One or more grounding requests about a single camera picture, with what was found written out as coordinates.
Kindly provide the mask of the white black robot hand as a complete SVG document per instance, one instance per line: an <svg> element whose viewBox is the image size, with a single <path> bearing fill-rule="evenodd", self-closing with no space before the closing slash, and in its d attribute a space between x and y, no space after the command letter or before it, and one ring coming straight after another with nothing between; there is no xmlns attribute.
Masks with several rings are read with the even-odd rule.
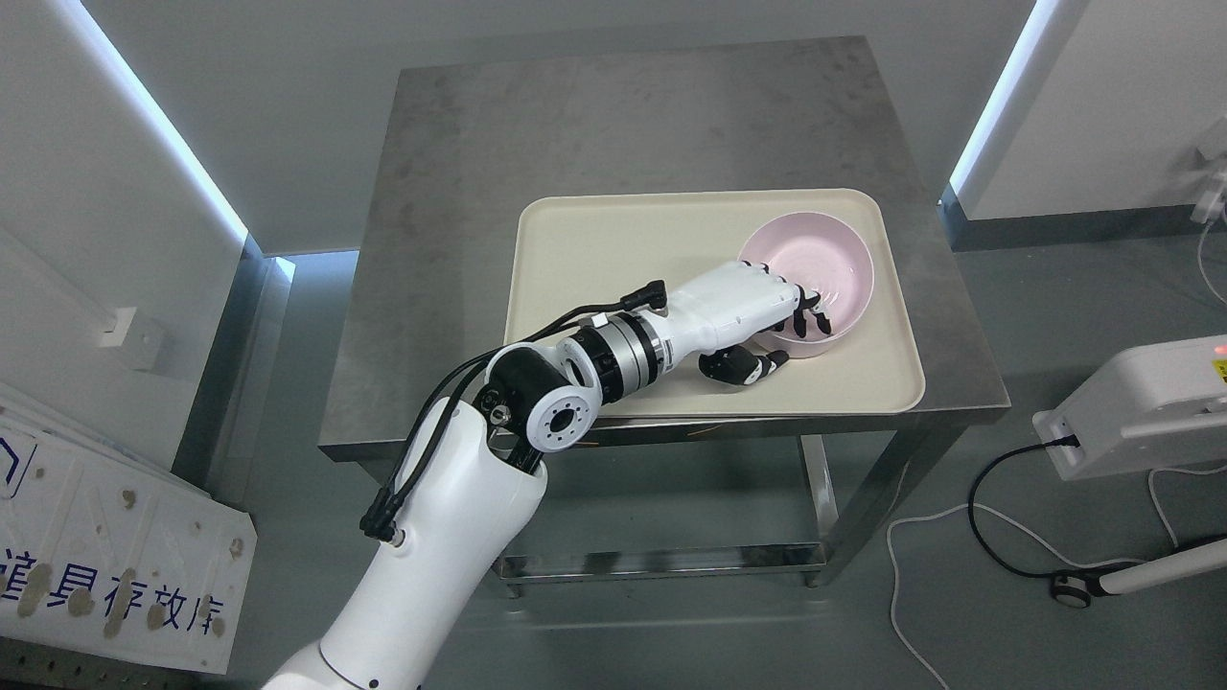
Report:
<svg viewBox="0 0 1227 690"><path fill-rule="evenodd" d="M650 319L663 343L663 372L697 355L707 379L736 387L766 379L790 359L784 350L755 354L746 346L755 335L791 328L806 336L809 327L827 336L834 331L823 293L748 262L726 262L667 289L663 309Z"/></svg>

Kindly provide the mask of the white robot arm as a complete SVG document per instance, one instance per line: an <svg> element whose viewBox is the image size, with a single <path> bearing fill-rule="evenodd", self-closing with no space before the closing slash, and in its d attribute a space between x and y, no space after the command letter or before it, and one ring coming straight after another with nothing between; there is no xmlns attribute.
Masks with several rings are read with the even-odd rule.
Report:
<svg viewBox="0 0 1227 690"><path fill-rule="evenodd" d="M436 388L393 475L360 519L378 543L321 638L267 689L418 689L494 559L546 494L544 455L569 449L602 403L660 373L661 280L567 311L528 339L456 367Z"/></svg>

